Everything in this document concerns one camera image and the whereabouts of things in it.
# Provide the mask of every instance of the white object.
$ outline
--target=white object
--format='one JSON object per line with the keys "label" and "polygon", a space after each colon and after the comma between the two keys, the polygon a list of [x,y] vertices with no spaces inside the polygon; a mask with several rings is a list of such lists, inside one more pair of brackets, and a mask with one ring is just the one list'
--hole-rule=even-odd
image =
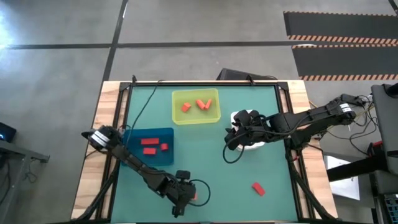
{"label": "white object", "polygon": [[[326,156],[326,169],[349,164],[350,162],[337,159],[333,156]],[[358,177],[351,177],[344,180],[330,182],[331,192],[335,195],[359,200]]]}
{"label": "white object", "polygon": [[[234,120],[234,116],[236,115],[238,113],[238,111],[235,111],[235,112],[232,112],[231,113],[231,123],[232,122],[235,122],[235,120]],[[231,126],[232,126],[232,128],[234,128],[236,131],[238,130],[238,127],[237,126],[235,126],[235,125],[233,125],[233,124],[231,124]],[[257,148],[259,148],[259,147],[261,147],[261,146],[263,146],[265,144],[265,142],[257,142],[257,143],[254,143],[252,146],[245,146],[244,147],[244,150],[253,150],[253,149],[257,149]],[[243,149],[243,146],[240,144],[240,145],[238,145],[238,151],[242,151],[242,149]]]}

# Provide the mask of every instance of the wooden table frame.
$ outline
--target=wooden table frame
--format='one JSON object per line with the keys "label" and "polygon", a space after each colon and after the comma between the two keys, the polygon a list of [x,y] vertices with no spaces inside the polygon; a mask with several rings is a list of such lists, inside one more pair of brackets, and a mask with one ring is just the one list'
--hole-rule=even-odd
{"label": "wooden table frame", "polygon": [[[136,85],[154,86],[157,82],[136,82]],[[259,85],[277,85],[279,94],[280,112],[299,113],[310,109],[307,92],[304,82],[301,80],[281,80],[281,81],[256,81]],[[132,88],[131,82],[104,82],[98,101],[93,127],[101,125],[113,125],[119,127],[126,123],[125,112],[129,109],[129,96]],[[163,81],[161,85],[250,85],[249,81]],[[312,139],[312,145],[319,146],[319,142]],[[88,146],[86,154],[94,149]],[[72,218],[79,217],[87,208],[98,193],[101,185],[115,167],[115,160],[111,156],[94,153],[88,157],[84,163],[80,177],[78,192],[76,194],[75,205],[72,211]],[[336,207],[331,194],[328,177],[326,174],[323,154],[318,149],[307,147],[302,152],[302,156],[295,162],[296,169],[300,172],[304,181],[309,185],[310,190],[316,196],[324,208],[334,217],[337,217]],[[296,202],[296,212],[301,218],[319,218],[304,196],[301,188],[294,182],[292,184]],[[92,218],[109,217],[111,215],[115,187],[111,187],[104,198],[103,207],[96,212]]]}

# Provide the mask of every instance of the gray floor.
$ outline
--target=gray floor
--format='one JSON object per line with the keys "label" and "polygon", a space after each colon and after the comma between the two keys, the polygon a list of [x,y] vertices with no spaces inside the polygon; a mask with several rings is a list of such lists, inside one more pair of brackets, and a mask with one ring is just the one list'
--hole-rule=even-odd
{"label": "gray floor", "polygon": [[[0,1],[0,94],[6,96],[0,98],[0,121],[18,129],[16,144],[51,155],[45,167],[32,165],[39,179],[25,183],[14,223],[69,219],[86,147],[80,132],[92,124],[108,49],[1,50],[1,46],[110,43],[121,3]],[[382,0],[131,0],[119,42],[287,40],[282,15],[287,10],[394,13]],[[290,47],[218,47],[119,49],[110,80],[130,80],[132,74],[140,80],[214,80],[223,67],[297,79]],[[383,82],[306,82],[306,86],[308,97],[322,105],[341,93],[368,95],[375,83]],[[353,126],[351,133],[357,130]],[[347,127],[332,131],[350,134]],[[365,149],[377,140],[376,133],[356,144]],[[362,156],[347,141],[330,136],[321,145],[327,152]],[[344,220],[371,222],[368,203],[336,198],[336,204]]]}

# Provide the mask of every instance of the table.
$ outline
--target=table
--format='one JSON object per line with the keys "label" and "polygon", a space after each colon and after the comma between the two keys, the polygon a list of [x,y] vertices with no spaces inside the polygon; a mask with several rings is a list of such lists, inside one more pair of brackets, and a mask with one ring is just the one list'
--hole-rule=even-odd
{"label": "table", "polygon": [[[228,82],[228,83],[242,83],[242,81],[172,81],[174,83],[198,83],[198,82]],[[275,81],[257,81],[258,83],[263,82],[275,82]],[[310,108],[307,93],[305,91],[305,85],[300,80],[287,80],[279,81],[287,82],[290,91],[290,100],[294,113],[299,113]],[[98,107],[95,114],[94,128],[98,128],[103,124],[112,125],[116,101],[119,93],[119,86],[121,82],[104,82],[101,90],[101,95],[98,102]],[[122,106],[119,115],[119,124],[122,123],[124,118],[124,109],[126,106],[127,94],[124,94],[121,98]],[[282,105],[284,111],[287,111],[287,102],[282,97]],[[319,146],[319,142],[312,140],[311,144]],[[87,154],[93,149],[88,147]],[[83,170],[80,177],[80,183],[78,192],[76,194],[75,205],[72,211],[72,218],[76,218],[81,215],[86,207],[91,203],[95,195],[98,193],[101,186],[102,174],[104,171],[105,155],[95,153],[91,155],[84,163]],[[303,159],[305,163],[305,169],[307,172],[307,178],[311,191],[315,194],[320,203],[326,208],[326,210],[337,217],[333,196],[331,194],[328,177],[326,174],[325,165],[323,163],[322,152],[310,147],[303,151]],[[105,217],[108,213],[109,208],[109,195],[111,189],[108,191],[105,197],[105,203],[102,210],[102,214]],[[303,196],[301,190],[300,203],[302,205],[303,216],[308,217],[309,212],[307,209],[306,199]]]}

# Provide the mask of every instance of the blue tray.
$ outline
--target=blue tray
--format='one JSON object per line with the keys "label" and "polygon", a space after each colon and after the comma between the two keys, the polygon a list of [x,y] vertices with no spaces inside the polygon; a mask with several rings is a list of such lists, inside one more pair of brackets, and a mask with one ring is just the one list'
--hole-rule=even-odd
{"label": "blue tray", "polygon": [[[123,142],[126,143],[131,130],[127,130],[123,136]],[[167,143],[168,150],[161,150],[160,144],[155,146],[141,145],[141,139],[159,138],[159,143]],[[144,155],[145,147],[155,147],[155,155]],[[128,150],[138,159],[148,166],[169,166],[174,163],[174,130],[172,128],[152,128],[152,129],[134,129],[131,133]]]}

